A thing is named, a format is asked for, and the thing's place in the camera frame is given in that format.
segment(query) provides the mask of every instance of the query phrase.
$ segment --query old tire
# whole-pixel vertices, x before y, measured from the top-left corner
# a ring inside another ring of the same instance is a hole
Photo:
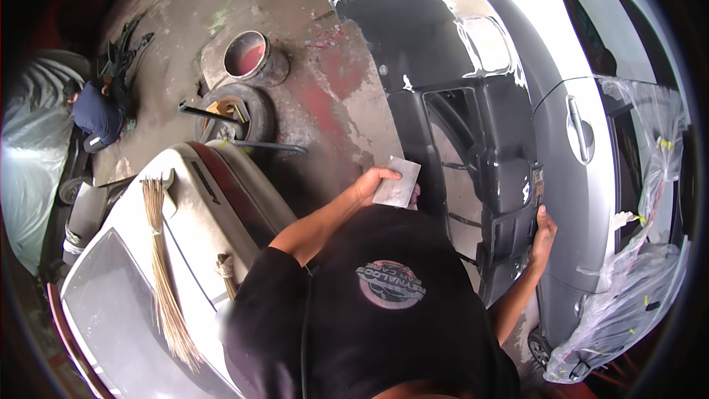
[[[547,369],[547,364],[549,363],[549,355],[552,353],[553,348],[547,343],[547,340],[542,336],[542,330],[537,325],[537,328],[532,330],[527,336],[527,346],[532,353],[532,357],[537,363]]]
[[[243,140],[253,142],[272,141],[276,124],[274,110],[268,97],[256,88],[241,83],[222,85],[206,93],[202,98],[199,108],[206,110],[213,102],[229,98],[230,96],[241,98],[249,111],[251,120],[248,122],[248,129]],[[206,120],[207,119],[204,117],[195,117],[194,138],[197,141],[200,141],[202,138],[203,127],[205,126]]]
[[[62,203],[64,203],[65,205],[74,205],[74,202],[76,201],[76,194],[78,194],[79,188],[84,182],[91,185],[92,179],[87,176],[82,176],[74,179],[69,179],[68,181],[61,184],[59,186],[59,190],[57,191],[59,193],[59,200],[61,200]]]

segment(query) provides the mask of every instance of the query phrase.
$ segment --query dirty floor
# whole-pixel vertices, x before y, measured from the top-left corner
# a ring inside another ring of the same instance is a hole
[[[394,122],[377,72],[353,22],[340,24],[328,0],[119,0],[103,26],[116,40],[124,22],[145,13],[134,38],[155,32],[129,71],[137,101],[137,126],[96,155],[96,184],[140,171],[163,149],[194,140],[194,119],[177,111],[180,101],[196,105],[199,83],[215,88],[230,79],[223,70],[226,46],[239,33],[257,30],[290,61],[288,78],[267,90],[277,113],[281,143],[306,146],[309,155],[277,154],[259,163],[298,217],[321,207],[375,164],[402,156]],[[443,161],[460,162],[435,127]],[[449,209],[479,221],[481,206],[464,171],[445,168]],[[480,231],[452,222],[459,252],[474,257]],[[466,263],[474,288],[479,277]],[[535,300],[503,347],[523,383],[534,385],[538,370],[527,349],[536,327]]]

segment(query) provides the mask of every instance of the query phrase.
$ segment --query straw broom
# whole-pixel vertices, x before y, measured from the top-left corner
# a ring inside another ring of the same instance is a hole
[[[155,316],[158,331],[162,329],[172,357],[178,357],[192,371],[199,371],[202,355],[187,332],[182,313],[170,286],[165,241],[162,236],[162,179],[143,181],[143,198],[147,223],[151,228],[153,274],[155,275]]]

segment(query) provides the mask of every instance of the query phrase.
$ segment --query door handle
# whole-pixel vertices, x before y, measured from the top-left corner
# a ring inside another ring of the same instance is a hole
[[[586,139],[583,137],[583,127],[580,123],[579,106],[576,104],[576,99],[569,96],[569,113],[572,116],[573,128],[576,130],[576,136],[579,138],[580,159],[584,162],[589,161],[589,149],[586,147]]]

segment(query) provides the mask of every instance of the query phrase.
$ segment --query man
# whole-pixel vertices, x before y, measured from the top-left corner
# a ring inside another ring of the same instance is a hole
[[[529,264],[489,310],[448,238],[418,211],[372,206],[371,168],[254,260],[222,336],[249,398],[515,398],[500,345],[547,264],[541,206]]]
[[[81,91],[74,81],[69,86],[66,102],[72,106],[74,123],[89,134],[84,140],[84,150],[88,153],[95,153],[120,140],[127,125],[135,126],[135,119],[128,117],[125,85],[117,81],[111,87],[112,82],[109,76],[105,76],[103,80],[86,82]]]

